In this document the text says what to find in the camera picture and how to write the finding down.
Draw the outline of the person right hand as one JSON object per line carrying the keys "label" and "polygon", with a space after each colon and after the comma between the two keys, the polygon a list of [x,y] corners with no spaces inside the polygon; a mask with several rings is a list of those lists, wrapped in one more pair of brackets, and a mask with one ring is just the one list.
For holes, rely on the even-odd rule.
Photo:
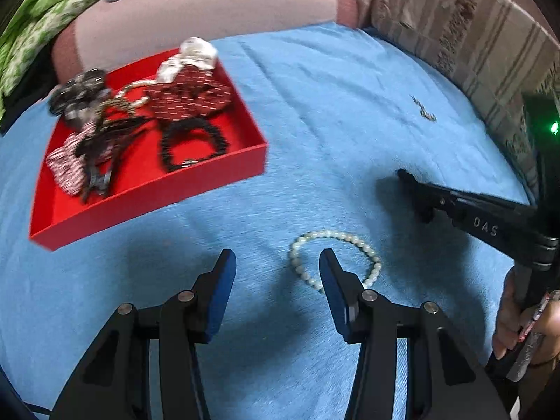
{"label": "person right hand", "polygon": [[[496,315],[495,330],[492,335],[492,352],[496,359],[502,359],[505,354],[517,344],[519,330],[531,319],[534,308],[521,312],[515,302],[516,274],[513,268],[508,272]],[[533,356],[532,364],[539,365],[559,356],[559,301],[550,301],[532,330],[544,335],[541,346]]]}

